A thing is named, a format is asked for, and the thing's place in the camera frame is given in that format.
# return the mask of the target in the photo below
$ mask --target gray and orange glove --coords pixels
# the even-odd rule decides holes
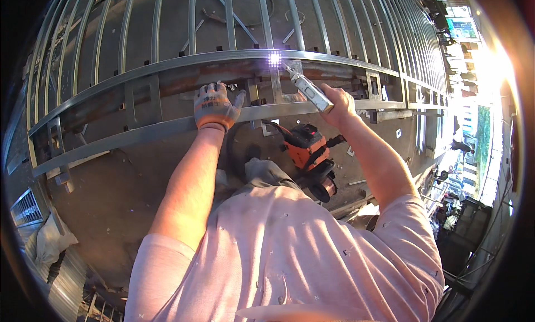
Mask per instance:
[[[222,125],[225,133],[234,125],[240,116],[244,104],[245,90],[238,92],[234,105],[228,100],[227,88],[224,83],[210,83],[199,90],[199,98],[194,102],[194,116],[197,128],[213,128],[213,123]]]

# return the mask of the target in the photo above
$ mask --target man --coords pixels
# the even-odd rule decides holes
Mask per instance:
[[[352,309],[354,320],[433,317],[444,276],[409,170],[358,117],[348,93],[321,88],[334,104],[322,117],[351,145],[379,202],[376,229],[335,220],[258,158],[245,165],[243,192],[210,214],[219,151],[244,93],[231,105],[224,84],[204,86],[194,102],[197,137],[138,250],[125,321],[245,321],[235,312],[288,308],[281,304]]]
[[[453,143],[451,144],[451,150],[461,150],[463,152],[463,158],[466,156],[467,152],[475,153],[475,151],[464,142],[458,142],[455,139],[453,139]]]

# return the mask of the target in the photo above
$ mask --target steel bar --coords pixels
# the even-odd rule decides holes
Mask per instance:
[[[386,23],[386,25],[388,27],[388,33],[390,34],[392,50],[396,54],[396,60],[394,60],[394,61],[397,62],[397,67],[398,67],[398,70],[400,72],[401,97],[403,98],[403,101],[405,103],[409,103],[409,85],[405,81],[405,79],[403,78],[405,76],[406,72],[407,72],[407,67],[405,65],[405,59],[402,56],[401,43],[400,43],[400,39],[399,39],[399,36],[398,36],[398,31],[393,26],[393,21],[391,21],[388,18],[388,14],[389,13],[386,12],[386,7],[385,7],[385,4],[384,4],[383,0],[377,0],[377,2],[379,4],[379,6],[381,7],[381,10],[383,11],[383,15],[385,17],[384,18],[385,19],[385,23]]]
[[[421,75],[422,77],[420,77],[420,79],[422,81],[424,81],[425,83],[427,84],[431,84],[431,72],[430,72],[430,69],[429,69],[429,66],[431,65],[431,62],[429,61],[428,59],[428,56],[427,56],[427,47],[425,46],[425,44],[422,42],[421,40],[421,30],[418,26],[418,20],[416,19],[416,15],[413,13],[413,7],[414,5],[411,6],[411,4],[414,4],[414,1],[411,1],[411,0],[400,0],[400,8],[405,12],[405,16],[406,18],[408,19],[408,22],[411,26],[411,29],[412,29],[412,33],[413,33],[413,39],[416,43],[416,46],[418,47],[418,55],[420,57],[420,65],[421,65]]]
[[[432,85],[434,88],[437,88],[437,72],[435,68],[433,67],[437,62],[437,59],[434,53],[437,47],[434,47],[429,40],[430,22],[428,20],[426,21],[427,17],[425,16],[425,14],[419,11],[417,8],[415,8],[414,4],[412,5],[412,9],[415,14],[415,18],[414,18],[415,22],[418,24],[418,27],[419,27],[418,37],[420,38],[424,47],[426,48],[425,50],[423,50],[423,53],[427,58],[428,65],[426,67],[430,74],[430,80],[428,83]]]
[[[268,4],[266,0],[259,0],[260,2],[260,18],[262,19],[262,28],[264,30],[264,39],[266,47],[273,49],[273,36],[271,35],[271,24],[269,20]]]
[[[389,49],[388,49],[388,45],[386,43],[386,38],[385,38],[385,32],[383,31],[383,26],[381,25],[381,20],[379,19],[379,14],[377,13],[377,10],[375,8],[375,4],[373,3],[372,0],[368,0],[370,2],[370,5],[371,5],[371,10],[373,12],[373,16],[375,18],[375,21],[376,21],[376,24],[377,24],[377,27],[379,29],[379,35],[381,37],[381,40],[383,42],[383,47],[385,49],[385,54],[386,54],[386,62],[387,62],[387,66],[389,69],[391,69],[391,63],[390,63],[390,54],[388,53]],[[379,3],[379,6],[381,6],[381,8],[383,9],[383,13],[384,13],[384,8],[383,8],[383,5],[381,3]],[[392,32],[392,28],[389,24],[389,22],[386,22],[386,24],[388,25],[388,30],[389,30],[389,33],[390,33],[390,38],[391,38],[391,44],[392,44],[392,50],[394,51],[394,55],[395,55],[395,59],[393,59],[392,61],[394,62],[394,68],[397,69],[397,71],[399,72],[404,72],[404,70],[402,70],[402,64],[401,64],[401,60],[400,60],[400,53],[398,51],[398,48],[395,44],[395,39],[394,39],[394,33]]]
[[[197,32],[199,30],[199,28],[201,28],[202,24],[204,24],[204,19],[201,19],[201,21],[199,21],[199,23],[195,27],[195,32]],[[180,51],[185,51],[186,47],[188,47],[188,45],[189,45],[189,39],[186,40],[186,42],[184,43],[184,45],[182,46],[182,49]]]
[[[347,2],[349,3],[349,7],[351,8],[351,15],[353,16],[353,21],[355,22],[355,25],[357,26],[358,38],[360,39],[361,47],[362,47],[362,56],[364,57],[364,61],[368,62],[368,54],[366,53],[366,45],[364,44],[364,37],[362,36],[361,25],[358,22],[357,13],[355,12],[355,8],[353,7],[353,3],[351,3],[351,0],[347,0]]]
[[[232,0],[225,0],[225,15],[227,20],[228,48],[236,50],[236,32],[234,31],[234,12],[232,12]]]
[[[415,55],[415,47],[412,45],[411,39],[412,36],[409,36],[407,32],[407,28],[405,26],[405,23],[403,22],[403,16],[401,15],[401,11],[397,8],[397,5],[393,2],[393,0],[384,0],[391,11],[392,19],[395,23],[398,24],[399,28],[399,35],[400,40],[405,46],[405,49],[407,51],[407,62],[409,63],[409,70],[411,71],[411,76],[414,78],[419,78],[419,70],[418,70],[418,64],[416,61],[416,55]]]
[[[402,108],[403,102],[375,102],[375,101],[355,101],[357,109],[371,108]],[[318,110],[312,102],[295,102],[270,104],[261,106],[244,107],[238,118],[240,121],[251,121],[258,119],[277,118],[298,114],[316,113]],[[33,169],[33,175],[49,172],[57,167],[68,165],[76,160],[86,158],[107,150],[122,148],[142,142],[152,142],[162,138],[168,138],[177,133],[185,131],[195,131],[197,126],[195,118],[185,117],[174,120],[163,121],[158,124],[147,125],[116,135],[102,138],[87,145],[75,148],[61,155],[58,155]]]
[[[39,32],[37,33],[37,40],[35,41],[35,47],[34,47],[33,53],[31,54],[30,72],[28,73],[28,82],[26,85],[27,87],[26,88],[26,128],[28,131],[31,128],[31,107],[33,106],[31,102],[31,90],[32,90],[32,83],[33,83],[33,75],[35,73],[35,64],[37,62],[37,51],[39,51],[39,47],[41,45],[41,40],[43,38],[44,30],[47,27],[46,24],[48,24],[51,21],[51,17],[53,13],[52,11],[55,9],[57,2],[58,0],[52,0],[52,3],[50,3],[50,7],[44,16],[43,24],[41,25],[41,28],[39,29]],[[37,111],[34,112],[34,119],[35,119],[34,123],[36,124],[38,121]]]
[[[162,17],[162,0],[154,2],[154,14],[152,15],[152,37],[150,45],[150,62],[160,62],[160,18]]]
[[[224,0],[218,0],[221,4],[223,4],[223,6],[225,6],[225,1]],[[255,44],[258,44],[258,41],[255,39],[254,36],[252,36],[251,34],[251,31],[249,31],[249,29],[245,26],[245,24],[240,20],[240,18],[238,18],[236,16],[236,13],[232,13],[233,16],[234,16],[234,20],[236,20],[236,22],[240,25],[241,28],[244,29],[245,33],[247,34],[247,36],[251,39],[251,41]]]
[[[44,61],[44,58],[45,58],[45,53],[47,51],[47,42],[48,42],[48,38],[50,36],[50,31],[52,30],[52,25],[54,23],[54,19],[56,19],[57,17],[57,14],[58,14],[58,11],[59,11],[59,8],[60,6],[63,4],[63,1],[64,0],[59,0],[59,3],[57,4],[57,7],[54,9],[54,13],[52,15],[52,18],[50,19],[50,23],[47,25],[47,32],[45,33],[44,35],[44,42],[43,42],[43,47],[41,48],[41,53],[39,55],[39,66],[37,68],[37,76],[35,77],[35,100],[34,100],[34,110],[35,110],[35,122],[38,121],[39,119],[39,87],[40,87],[40,82],[41,82],[41,67],[43,65],[43,61]],[[52,58],[52,50],[54,49],[54,42],[51,42],[50,43],[50,54],[49,54],[49,58],[48,60],[50,61],[50,59]]]
[[[424,77],[424,65],[421,61],[421,48],[416,44],[416,40],[414,39],[414,36],[416,33],[411,30],[410,24],[410,17],[407,14],[406,8],[408,6],[401,4],[401,0],[390,0],[393,8],[397,9],[398,11],[398,20],[400,21],[400,25],[403,26],[403,30],[405,32],[407,43],[409,44],[409,47],[411,49],[411,57],[413,60],[413,65],[415,67],[415,73],[414,77],[418,78],[422,81],[425,81]]]
[[[325,23],[323,21],[322,10],[319,7],[318,0],[312,0],[312,5],[314,7],[314,13],[316,14],[316,19],[318,21],[319,34],[322,37],[323,49],[325,54],[331,55],[331,45],[329,45],[329,38],[327,36],[327,29],[325,28]]]
[[[130,16],[132,15],[132,6],[134,0],[126,1],[123,23],[121,25],[121,36],[119,38],[119,59],[117,73],[122,74],[126,71],[126,41],[128,39],[128,28],[130,27]]]
[[[86,33],[87,20],[89,14],[93,8],[95,0],[88,0],[86,9],[80,20],[80,27],[78,28],[78,35],[76,37],[76,43],[74,44],[74,57],[72,62],[72,96],[78,94],[78,69],[80,63],[80,51],[82,50],[82,41],[84,40],[84,34]]]
[[[98,69],[100,67],[100,50],[102,47],[102,34],[104,33],[104,25],[106,24],[106,17],[110,9],[111,0],[106,0],[102,6],[101,17],[98,20],[97,32],[95,33],[95,45],[93,46],[93,59],[91,64],[91,86],[98,84]]]
[[[189,0],[188,8],[188,38],[189,38],[189,54],[197,54],[197,39],[195,34],[195,2],[196,0]]]
[[[301,23],[299,22],[298,7],[295,4],[295,0],[288,0],[290,6],[291,19],[294,23],[295,38],[298,42],[298,49],[305,51],[303,32],[301,31]]]
[[[342,31],[342,40],[344,42],[344,50],[346,51],[346,56],[351,58],[351,45],[349,44],[349,37],[347,36],[346,24],[344,22],[344,17],[340,9],[340,1],[332,0],[334,11],[336,12],[338,24],[340,25],[340,30]]]
[[[67,6],[70,4],[70,1],[71,0],[67,0],[67,2],[65,2],[65,4],[63,5],[63,10],[62,10],[61,14],[59,15],[58,21],[56,23],[56,28],[54,28],[54,33],[52,34],[52,40],[51,40],[51,43],[50,43],[50,53],[49,53],[48,61],[47,61],[47,73],[46,73],[45,80],[44,80],[43,106],[44,106],[44,115],[45,116],[48,114],[48,89],[50,87],[50,78],[52,76],[50,74],[50,71],[52,70],[52,64],[54,62],[53,61],[53,57],[54,57],[54,50],[56,48],[56,40],[58,38],[59,27],[62,24],[63,18],[65,18],[65,13],[67,13]],[[59,105],[58,102],[61,102],[61,88],[57,88],[56,87],[56,106]]]
[[[62,89],[63,61],[65,59],[65,50],[67,48],[67,41],[69,40],[70,28],[72,26],[72,22],[74,21],[74,16],[76,15],[76,11],[78,10],[79,4],[80,4],[80,0],[76,0],[76,2],[74,3],[73,9],[70,12],[69,20],[67,22],[67,27],[65,27],[65,32],[63,33],[62,50],[59,54],[58,90],[57,90],[56,106],[59,106],[62,103],[62,90],[61,89]]]
[[[425,69],[429,75],[429,79],[426,81],[426,83],[432,85],[433,87],[436,87],[437,75],[435,69],[432,67],[435,64],[436,60],[433,57],[434,48],[431,46],[429,40],[427,39],[426,30],[424,29],[424,14],[419,11],[418,8],[415,7],[414,3],[408,5],[407,10],[409,10],[413,14],[412,19],[414,19],[417,28],[416,38],[422,43],[423,49],[420,53],[424,56],[426,62]]]
[[[376,55],[376,58],[377,58],[377,65],[382,65],[381,64],[381,57],[379,56],[379,48],[377,47],[377,40],[375,39],[375,33],[373,32],[373,27],[371,25],[370,15],[368,14],[368,11],[366,10],[366,6],[364,5],[364,1],[363,0],[358,0],[358,1],[359,1],[360,5],[361,5],[362,12],[364,12],[364,15],[366,17],[366,23],[368,24],[368,28],[370,29],[370,35],[371,35],[371,39],[372,39],[372,42],[373,42],[373,48],[375,50],[375,55]]]
[[[402,57],[405,58],[405,72],[406,74],[414,77],[414,65],[412,64],[411,49],[407,47],[405,43],[406,35],[404,35],[400,23],[398,22],[398,17],[396,12],[393,10],[390,0],[381,0],[382,4],[385,6],[387,12],[385,13],[386,18],[388,19],[394,29],[394,34],[398,40],[398,46],[402,51]]]
[[[166,71],[169,69],[175,69],[178,67],[186,67],[196,64],[214,64],[217,62],[225,62],[232,60],[250,60],[258,59],[260,61],[265,61],[266,56],[271,52],[271,50],[266,49],[244,49],[236,51],[216,51],[208,52],[204,54],[199,54],[197,56],[184,56],[178,58],[172,58],[169,60],[164,60],[159,63],[149,64],[144,67],[133,69],[125,72],[124,74],[106,79],[94,87],[90,87],[77,96],[70,98],[69,100],[64,101],[61,105],[50,111],[50,113],[42,118],[35,126],[30,129],[30,135],[33,135],[38,129],[46,125],[48,121],[56,117],[65,110],[71,108],[72,106],[78,105],[81,102],[86,101],[89,98],[97,96],[104,91],[110,90],[113,87],[124,84],[127,81],[151,75],[154,73]],[[338,65],[347,65],[352,67],[360,67],[363,69],[368,69],[372,71],[377,71],[380,73],[388,74],[393,77],[399,77],[399,73],[381,66],[377,66],[371,63],[365,63],[363,61],[349,59],[340,56],[327,55],[323,53],[311,52],[311,51],[298,51],[298,50],[280,50],[278,51],[282,59],[296,59],[302,61],[313,61],[313,62],[325,62],[333,63]]]

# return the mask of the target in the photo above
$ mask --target sack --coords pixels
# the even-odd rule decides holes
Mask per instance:
[[[67,249],[70,245],[78,243],[76,236],[70,232],[67,225],[60,219],[65,235],[61,235],[58,227],[50,214],[47,222],[41,227],[37,233],[37,257],[35,258],[35,265],[37,267],[46,267],[50,269],[50,265],[57,262],[59,254]]]

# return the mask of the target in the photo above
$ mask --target vertical metal bar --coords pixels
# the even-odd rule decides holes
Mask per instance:
[[[197,54],[197,40],[195,36],[195,2],[196,0],[189,0],[188,38],[190,55]]]
[[[78,35],[76,36],[76,43],[74,44],[74,57],[72,59],[72,96],[78,94],[78,68],[80,63],[80,51],[82,50],[82,42],[84,41],[84,34],[86,33],[87,19],[91,9],[95,4],[95,0],[88,0],[86,9],[80,20],[80,27],[78,28]]]
[[[78,4],[80,4],[80,0],[76,0],[76,3],[74,3],[74,7],[72,8],[72,11],[70,12],[69,20],[67,22],[67,27],[65,27],[65,32],[63,33],[63,42],[62,42],[62,51],[59,55],[59,66],[58,66],[58,89],[57,89],[57,102],[56,105],[59,106],[62,103],[62,75],[63,75],[63,61],[65,59],[65,49],[67,48],[67,40],[69,40],[69,34],[70,34],[70,27],[72,26],[72,22],[74,21],[74,16],[76,15],[76,11],[78,10]]]
[[[31,89],[32,89],[32,82],[33,82],[33,75],[35,73],[35,64],[37,61],[37,51],[39,51],[39,46],[41,45],[41,40],[43,38],[44,30],[47,27],[47,23],[50,22],[50,18],[52,16],[52,11],[55,8],[56,2],[58,0],[52,0],[52,3],[50,3],[50,8],[46,12],[43,24],[41,25],[41,28],[39,29],[39,32],[37,33],[37,40],[35,41],[35,47],[33,50],[33,53],[31,55],[31,64],[30,64],[30,72],[28,73],[28,82],[26,85],[26,128],[29,131],[32,127],[31,124]],[[35,123],[37,123],[37,112],[34,112],[35,115]],[[33,142],[31,141],[31,138],[28,139],[28,146],[30,147],[30,159],[31,159],[31,165],[32,167],[36,167],[37,163],[35,162],[35,153],[33,148]]]
[[[44,115],[45,116],[48,114],[48,88],[50,87],[50,76],[51,76],[50,71],[52,70],[52,62],[53,62],[52,58],[54,56],[54,50],[56,48],[56,40],[58,38],[59,26],[62,24],[62,20],[65,17],[65,13],[67,12],[67,6],[69,4],[70,4],[70,0],[67,0],[67,2],[65,2],[65,4],[63,5],[63,10],[61,14],[59,15],[58,21],[56,23],[56,27],[54,28],[54,33],[52,34],[52,41],[50,43],[50,53],[49,53],[48,61],[47,61],[47,73],[44,79]],[[61,92],[61,89],[56,88],[56,103],[61,101],[60,92]]]
[[[371,10],[373,12],[373,17],[375,18],[377,27],[379,28],[379,35],[381,37],[381,41],[383,42],[383,47],[385,49],[387,66],[388,66],[389,69],[391,69],[390,53],[388,52],[388,45],[386,43],[385,33],[383,32],[383,26],[381,25],[381,20],[379,19],[379,15],[377,13],[375,5],[373,4],[373,1],[372,0],[368,0],[368,1],[370,2]],[[390,30],[392,47],[393,47],[394,54],[396,56],[396,58],[393,59],[393,62],[395,64],[395,68],[397,69],[397,71],[401,71],[401,63],[400,63],[399,52],[396,49],[396,46],[395,46],[395,43],[394,43],[394,34],[392,33],[392,30],[391,30],[391,27],[390,27],[389,23],[388,22],[386,22],[386,23],[388,25],[388,29]]]
[[[362,8],[362,12],[364,12],[364,15],[366,17],[366,22],[368,24],[368,27],[370,28],[370,34],[371,34],[371,39],[372,39],[372,42],[373,42],[373,48],[375,49],[375,54],[377,56],[377,65],[383,65],[381,63],[381,57],[379,56],[379,49],[377,48],[377,40],[375,39],[375,33],[373,32],[373,27],[371,25],[371,20],[370,20],[370,16],[368,14],[368,11],[366,10],[366,6],[364,5],[364,1],[363,0],[358,0],[360,5],[361,5],[361,8]]]
[[[102,322],[102,318],[104,317],[104,308],[106,308],[106,302],[105,301],[104,301],[104,304],[102,305],[101,316],[100,316],[100,319],[98,320],[99,322]]]
[[[119,39],[119,65],[117,66],[117,74],[119,75],[126,71],[126,41],[128,40],[128,28],[130,26],[130,15],[132,14],[133,5],[134,0],[126,1],[123,24],[121,25],[121,36]]]
[[[229,50],[236,50],[236,32],[234,31],[234,12],[232,0],[225,0],[225,15],[227,20],[227,36]]]
[[[334,11],[336,11],[338,24],[340,25],[340,30],[342,30],[342,39],[344,40],[344,49],[346,50],[346,56],[351,58],[351,46],[349,44],[349,37],[347,37],[346,25],[344,23],[342,11],[340,10],[339,1],[332,0],[332,2],[334,6]]]
[[[400,56],[401,55],[401,44],[400,44],[400,40],[399,40],[399,37],[398,37],[398,31],[396,30],[395,27],[393,27],[393,23],[389,21],[383,1],[382,0],[377,0],[377,2],[379,3],[379,6],[381,7],[381,10],[383,11],[383,15],[385,17],[385,23],[386,23],[386,25],[388,27],[388,32],[390,34],[391,43],[392,43],[392,50],[394,51],[394,53],[396,55],[396,60],[394,60],[394,61],[397,62],[398,71],[400,73],[399,80],[400,80],[400,85],[401,85],[401,97],[402,97],[403,101],[405,102],[405,106],[407,106],[408,103],[409,103],[409,98],[408,98],[409,85],[408,85],[407,82],[405,82],[405,78],[403,77],[403,73],[407,70],[407,68],[405,66],[405,59],[403,59],[403,57]],[[377,16],[377,12],[376,12],[376,19],[377,19],[377,22],[379,23],[380,20],[379,20],[379,18]]]
[[[407,47],[405,43],[405,38],[407,37],[402,32],[402,28],[400,26],[400,23],[398,22],[398,18],[395,14],[395,11],[392,8],[392,5],[390,4],[390,0],[382,0],[382,3],[385,6],[385,9],[387,10],[387,13],[385,14],[387,18],[390,19],[390,22],[393,26],[394,33],[396,34],[398,38],[398,44],[400,49],[403,51],[403,56],[405,58],[405,66],[407,67],[405,69],[405,72],[412,77],[414,77],[414,66],[412,64],[411,55],[410,55],[410,48]]]
[[[409,36],[407,33],[405,23],[403,22],[403,17],[400,11],[397,9],[397,5],[393,2],[393,0],[385,0],[385,2],[390,7],[391,17],[393,21],[398,24],[400,39],[403,45],[405,46],[405,50],[407,52],[407,62],[410,66],[411,76],[414,78],[418,78],[415,47],[412,46],[411,42],[412,37]]]
[[[152,39],[151,39],[151,50],[150,50],[150,62],[151,63],[160,62],[160,18],[161,16],[162,16],[162,0],[156,0],[154,2],[154,14],[152,16]]]
[[[298,7],[295,4],[295,0],[288,0],[290,6],[291,19],[294,23],[295,38],[298,41],[298,49],[305,51],[303,32],[301,31],[301,24],[299,23]]]
[[[430,62],[427,58],[426,47],[424,43],[422,42],[422,40],[420,39],[422,35],[421,29],[419,28],[418,23],[415,19],[415,15],[413,11],[411,10],[411,3],[414,3],[414,2],[411,0],[400,0],[400,2],[401,1],[404,1],[405,5],[407,6],[406,8],[403,8],[403,5],[402,4],[400,5],[400,7],[405,11],[405,16],[413,32],[413,35],[412,35],[413,40],[416,42],[416,46],[419,49],[418,55],[420,58],[420,67],[422,69],[420,73],[422,77],[424,78],[421,80],[429,84],[431,81],[431,74],[429,71]]]
[[[93,294],[93,299],[91,299],[91,305],[89,305],[89,309],[87,310],[86,318],[84,319],[84,322],[87,322],[87,318],[89,317],[89,314],[91,313],[91,311],[95,307],[95,301],[96,300],[97,300],[97,293]]]
[[[364,57],[364,61],[368,62],[368,54],[366,53],[366,45],[364,44],[364,38],[362,37],[361,25],[358,22],[357,13],[355,12],[355,8],[353,7],[353,3],[351,3],[351,0],[347,0],[347,2],[349,3],[349,7],[351,8],[353,21],[355,22],[355,25],[357,25],[358,37],[361,39],[362,55]]]
[[[266,0],[260,2],[260,18],[262,19],[262,28],[264,29],[264,39],[268,49],[273,49],[273,36],[271,36],[271,25],[269,22],[268,4]]]
[[[93,46],[93,59],[91,65],[91,86],[98,84],[98,67],[100,65],[100,50],[102,46],[102,34],[104,33],[104,24],[106,16],[110,9],[111,0],[106,0],[102,7],[101,17],[98,20],[97,32],[95,33],[95,45]]]
[[[327,37],[327,29],[325,28],[322,10],[319,7],[318,0],[312,0],[312,5],[314,7],[314,13],[316,14],[316,19],[318,21],[319,34],[322,37],[323,49],[325,50],[325,54],[331,55],[331,45],[329,45],[329,38]]]
[[[429,74],[429,81],[427,82],[429,85],[434,85],[436,83],[435,79],[437,77],[437,73],[435,71],[435,68],[433,67],[433,65],[435,64],[436,62],[436,59],[435,57],[433,56],[434,53],[434,49],[431,45],[431,43],[429,42],[428,40],[428,37],[427,37],[427,29],[425,29],[425,15],[423,14],[422,11],[418,10],[418,8],[416,8],[416,5],[414,2],[410,3],[409,4],[409,10],[412,8],[412,10],[414,11],[414,21],[417,25],[417,28],[419,29],[419,33],[417,35],[417,38],[420,40],[420,42],[422,43],[423,47],[424,47],[424,50],[423,50],[423,54],[424,56],[426,57],[426,63],[427,65],[425,66],[428,74]]]
[[[47,25],[47,32],[44,35],[44,42],[43,47],[41,48],[41,53],[39,55],[39,66],[37,68],[37,76],[35,77],[35,100],[34,100],[34,109],[35,109],[35,123],[39,120],[39,87],[41,82],[41,66],[43,65],[44,61],[44,55],[47,51],[47,42],[48,37],[50,36],[50,31],[52,31],[52,25],[54,24],[54,20],[56,19],[56,16],[59,11],[59,7],[63,4],[63,0],[59,0],[59,3],[56,5],[56,8],[54,10],[54,13],[52,15],[52,18],[50,19],[50,23]],[[54,43],[50,45],[50,48],[52,49],[54,47]]]

